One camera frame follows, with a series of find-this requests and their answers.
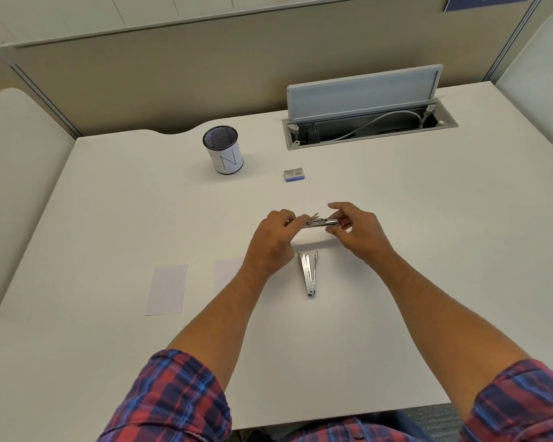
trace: floor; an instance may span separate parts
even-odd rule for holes
[[[457,442],[459,430],[463,421],[457,414],[453,405],[433,405],[419,408],[404,409],[404,412],[423,427],[436,440],[436,442]],[[274,425],[266,428],[274,440],[279,440],[289,432],[303,426],[302,423],[290,423]],[[234,431],[229,442],[246,442],[255,428]]]

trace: shirt sleeve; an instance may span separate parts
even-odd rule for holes
[[[98,442],[225,442],[228,403],[214,374],[176,350],[152,356]]]
[[[475,399],[461,440],[553,441],[553,371],[524,360],[499,374]]]

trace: pen holder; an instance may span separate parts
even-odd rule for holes
[[[217,126],[203,135],[215,170],[220,174],[235,174],[243,166],[242,154],[237,144],[237,131],[230,126]]]

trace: red and blue plaid shirt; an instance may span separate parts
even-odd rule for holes
[[[215,376],[197,359],[158,352],[143,368],[98,442],[225,442],[228,403]],[[283,442],[416,442],[402,432],[359,418],[314,425]],[[553,441],[553,371],[525,360],[479,393],[461,431],[466,442]]]

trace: blue sign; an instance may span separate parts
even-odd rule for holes
[[[451,10],[472,9],[473,7],[484,7],[494,5],[505,5],[507,3],[525,2],[528,0],[449,0],[445,12]]]

